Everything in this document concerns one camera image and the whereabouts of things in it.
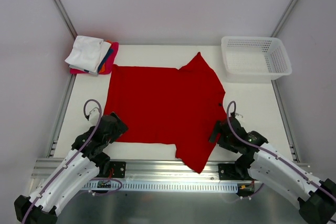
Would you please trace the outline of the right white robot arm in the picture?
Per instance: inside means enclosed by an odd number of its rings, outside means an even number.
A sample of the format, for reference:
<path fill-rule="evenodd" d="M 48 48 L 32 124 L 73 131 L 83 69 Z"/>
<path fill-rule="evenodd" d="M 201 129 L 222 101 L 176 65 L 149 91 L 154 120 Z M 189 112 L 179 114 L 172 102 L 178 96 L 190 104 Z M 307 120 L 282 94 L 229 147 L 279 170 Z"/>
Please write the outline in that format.
<path fill-rule="evenodd" d="M 335 182 L 321 180 L 281 155 L 256 131 L 246 132 L 231 116 L 215 123 L 209 139 L 240 157 L 219 164 L 221 180 L 258 180 L 292 203 L 307 223 L 328 223 L 335 215 Z"/>

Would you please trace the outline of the red t shirt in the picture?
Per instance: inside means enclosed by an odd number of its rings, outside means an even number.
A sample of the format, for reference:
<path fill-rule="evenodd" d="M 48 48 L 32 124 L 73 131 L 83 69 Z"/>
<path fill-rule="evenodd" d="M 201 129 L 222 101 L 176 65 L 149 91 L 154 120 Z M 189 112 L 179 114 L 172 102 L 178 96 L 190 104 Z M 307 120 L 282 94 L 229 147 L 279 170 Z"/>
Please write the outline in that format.
<path fill-rule="evenodd" d="M 120 142 L 173 144 L 175 157 L 201 173 L 215 147 L 215 124 L 226 119 L 224 96 L 201 54 L 179 69 L 114 65 L 104 113 L 127 125 Z"/>

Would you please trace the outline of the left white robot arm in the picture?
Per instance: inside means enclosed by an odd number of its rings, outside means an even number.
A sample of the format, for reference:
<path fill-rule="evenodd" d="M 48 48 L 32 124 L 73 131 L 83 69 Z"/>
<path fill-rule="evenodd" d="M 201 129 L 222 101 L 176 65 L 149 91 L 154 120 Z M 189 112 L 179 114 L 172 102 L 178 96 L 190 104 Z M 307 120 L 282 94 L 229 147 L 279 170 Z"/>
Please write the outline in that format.
<path fill-rule="evenodd" d="M 14 201 L 21 223 L 56 223 L 58 216 L 89 181 L 107 178 L 110 156 L 104 149 L 128 130 L 115 114 L 104 115 L 96 126 L 79 135 L 52 174 L 29 196 Z"/>

